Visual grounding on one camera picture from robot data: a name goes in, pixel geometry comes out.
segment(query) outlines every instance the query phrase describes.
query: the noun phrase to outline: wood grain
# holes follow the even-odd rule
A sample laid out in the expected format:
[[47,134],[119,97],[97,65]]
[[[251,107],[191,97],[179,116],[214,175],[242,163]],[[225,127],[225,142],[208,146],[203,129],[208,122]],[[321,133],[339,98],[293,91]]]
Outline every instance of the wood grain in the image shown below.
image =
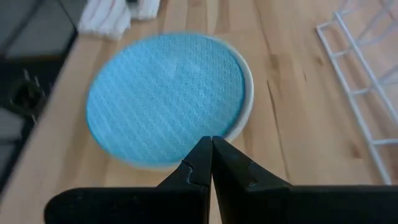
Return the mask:
[[[84,110],[89,84],[107,60],[136,40],[177,30],[215,35],[247,60],[255,97],[233,142],[239,150],[293,184],[380,184],[315,32],[336,2],[163,0],[156,20],[133,21],[118,42],[79,36],[9,181],[0,223],[43,223],[47,201],[66,189],[155,186],[172,172],[137,170],[106,154],[91,137]],[[361,16],[353,21],[364,23]],[[210,223],[221,223],[214,189]]]

